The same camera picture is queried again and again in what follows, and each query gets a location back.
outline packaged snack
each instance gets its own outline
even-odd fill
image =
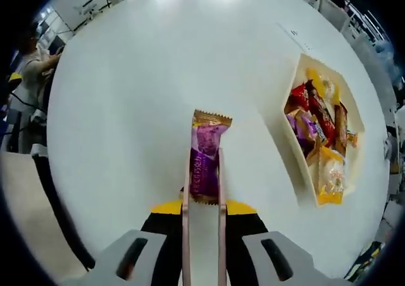
[[[316,155],[315,147],[318,132],[311,114],[302,109],[296,109],[287,114],[287,119],[297,137],[302,153],[307,159],[307,163],[313,163],[313,156]]]
[[[307,156],[305,157],[306,164],[308,166],[311,166],[312,164],[314,164],[316,162],[316,159],[317,159],[317,156],[319,155],[321,146],[322,146],[321,140],[319,137],[317,137],[315,140],[314,147],[312,148],[312,150],[310,150],[310,152],[308,152]]]
[[[312,116],[312,121],[314,122],[315,125],[315,129],[316,129],[316,133],[318,134],[318,137],[320,139],[320,144],[322,146],[326,145],[328,142],[327,137],[325,136],[325,134],[323,133],[323,130],[318,122],[318,119],[316,118],[315,115]]]
[[[330,147],[335,141],[335,125],[333,124],[325,102],[313,87],[312,82],[308,81],[306,87],[309,95],[309,110],[317,117],[323,133],[327,138],[327,143],[325,145]]]
[[[350,145],[353,146],[353,148],[357,148],[357,138],[358,134],[353,134],[350,131],[347,131],[347,141],[350,142]]]
[[[197,202],[218,204],[218,149],[232,119],[195,110],[191,131],[190,194]]]
[[[291,111],[293,111],[293,110],[295,110],[295,109],[297,109],[297,107],[296,107],[296,106],[293,106],[292,104],[290,104],[290,103],[287,101],[287,104],[285,104],[285,107],[284,107],[284,113],[285,113],[285,114],[289,114]]]
[[[335,129],[335,149],[345,157],[347,147],[347,110],[342,103],[339,106],[335,106]]]
[[[319,181],[315,188],[318,204],[342,204],[346,186],[345,164],[341,154],[326,147],[320,149]]]
[[[293,106],[298,106],[305,111],[309,111],[308,91],[306,90],[305,84],[299,85],[291,90],[288,102]]]
[[[340,103],[340,87],[328,78],[322,78],[319,73],[312,68],[306,70],[308,80],[312,80],[313,87],[318,91],[320,97],[337,106]]]
[[[319,85],[322,81],[321,75],[314,68],[307,68],[305,74],[315,85]]]

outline red snack wrapper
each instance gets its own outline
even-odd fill
[[[347,148],[347,110],[342,103],[340,103],[340,106],[335,106],[335,129],[335,149],[345,157]]]
[[[305,84],[291,90],[288,102],[293,106],[299,106],[305,111],[309,111],[309,97]]]
[[[330,117],[325,102],[312,86],[311,80],[306,83],[306,87],[309,96],[309,110],[317,117],[323,133],[328,140],[325,146],[330,147],[335,141],[335,125],[333,124],[332,117]]]

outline yellow snack wrapper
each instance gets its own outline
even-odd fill
[[[306,70],[306,76],[309,80],[312,80],[312,85],[320,97],[334,106],[340,104],[340,87],[338,84],[327,78],[322,78],[322,76],[313,68],[308,68]]]
[[[316,196],[319,205],[342,204],[346,186],[344,158],[341,154],[321,146],[319,181]]]
[[[350,131],[347,131],[347,141],[350,142],[350,145],[353,146],[353,148],[357,148],[357,138],[358,134],[351,133]]]

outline gold wrapper edge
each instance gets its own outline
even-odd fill
[[[197,109],[194,111],[193,123],[206,123],[210,121],[220,123],[228,127],[232,124],[232,119],[230,117],[216,113],[208,113]]]
[[[178,197],[183,199],[183,190],[180,190],[178,193]],[[199,204],[208,204],[208,205],[218,205],[218,198],[215,197],[208,197],[208,196],[193,196],[190,194],[190,198],[194,202],[198,202]]]

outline white shirt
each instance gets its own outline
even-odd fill
[[[37,45],[35,52],[24,55],[18,71],[22,76],[21,86],[26,90],[22,93],[25,94],[23,100],[26,103],[38,106],[41,102],[41,92],[46,78],[45,74],[41,72],[41,64],[48,60],[49,57],[49,51],[39,45]]]

